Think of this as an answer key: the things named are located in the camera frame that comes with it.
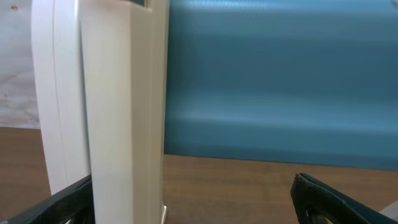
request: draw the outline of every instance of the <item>marble surface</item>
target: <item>marble surface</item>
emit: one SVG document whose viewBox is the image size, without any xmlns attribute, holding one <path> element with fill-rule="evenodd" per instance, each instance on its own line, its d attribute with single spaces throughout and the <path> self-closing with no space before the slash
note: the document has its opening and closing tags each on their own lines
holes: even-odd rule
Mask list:
<svg viewBox="0 0 398 224">
<path fill-rule="evenodd" d="M 40 128 L 30 43 L 31 0 L 0 1 L 0 126 Z"/>
</svg>

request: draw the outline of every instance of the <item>blue panel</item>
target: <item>blue panel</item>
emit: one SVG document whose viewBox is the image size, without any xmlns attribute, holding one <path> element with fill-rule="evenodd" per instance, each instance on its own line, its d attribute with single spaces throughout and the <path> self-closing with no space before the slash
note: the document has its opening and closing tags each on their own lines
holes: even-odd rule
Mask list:
<svg viewBox="0 0 398 224">
<path fill-rule="evenodd" d="M 398 169 L 398 10 L 171 0 L 165 152 Z"/>
</svg>

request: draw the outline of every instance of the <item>wooden floor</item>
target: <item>wooden floor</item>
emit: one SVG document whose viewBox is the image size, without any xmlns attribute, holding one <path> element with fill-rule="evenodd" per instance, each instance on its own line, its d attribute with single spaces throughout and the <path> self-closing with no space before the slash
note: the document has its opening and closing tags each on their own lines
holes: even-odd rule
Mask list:
<svg viewBox="0 0 398 224">
<path fill-rule="evenodd" d="M 167 224 L 297 223 L 294 175 L 306 172 L 380 210 L 398 200 L 398 172 L 165 156 Z M 0 128 L 0 220 L 50 196 L 40 131 Z"/>
</svg>

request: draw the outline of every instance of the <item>white door frame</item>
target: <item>white door frame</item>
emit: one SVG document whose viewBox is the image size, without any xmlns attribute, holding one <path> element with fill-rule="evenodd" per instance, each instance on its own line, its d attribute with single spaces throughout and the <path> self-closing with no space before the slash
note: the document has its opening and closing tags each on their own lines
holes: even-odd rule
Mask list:
<svg viewBox="0 0 398 224">
<path fill-rule="evenodd" d="M 164 222 L 168 21 L 167 0 L 33 0 L 50 188 L 91 172 L 97 224 Z"/>
</svg>

